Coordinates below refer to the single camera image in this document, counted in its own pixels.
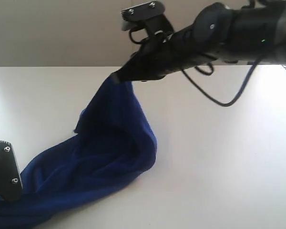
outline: beige wall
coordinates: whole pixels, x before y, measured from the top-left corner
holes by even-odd
[[[0,66],[117,66],[136,49],[120,11],[144,0],[0,0]],[[215,0],[162,0],[176,30]],[[232,8],[246,0],[224,0]]]

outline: metal bolt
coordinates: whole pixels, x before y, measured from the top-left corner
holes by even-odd
[[[4,148],[4,152],[8,153],[9,151],[10,151],[10,147],[9,146]]]
[[[14,178],[13,180],[11,180],[11,183],[12,183],[13,185],[16,185],[16,184],[18,183],[18,179],[17,179],[17,178]]]
[[[154,8],[155,5],[156,5],[156,3],[151,2],[151,4],[149,4],[149,7],[150,7],[150,8]]]
[[[128,10],[128,13],[129,13],[130,15],[133,15],[134,10],[133,10],[133,9],[129,9],[129,10]]]

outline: white table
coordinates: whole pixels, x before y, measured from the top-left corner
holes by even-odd
[[[113,67],[0,68],[0,139],[20,170],[72,136],[81,110]],[[231,99],[247,66],[189,71]],[[261,66],[230,108],[180,74],[134,83],[158,139],[154,167],[124,190],[67,211],[39,229],[286,229],[286,71]]]

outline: blue cloth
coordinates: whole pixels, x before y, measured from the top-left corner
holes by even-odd
[[[124,188],[155,163],[156,138],[130,82],[114,84],[107,78],[75,132],[27,165],[21,199],[0,200],[0,229],[33,228],[60,211]]]

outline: white tabletop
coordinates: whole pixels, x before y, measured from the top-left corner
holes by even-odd
[[[0,68],[0,140],[22,170],[72,136],[81,110],[112,67]],[[222,101],[247,66],[189,71]],[[286,71],[259,67],[230,108],[175,73],[134,83],[158,139],[157,161],[124,190],[55,216],[39,229],[286,229]]]

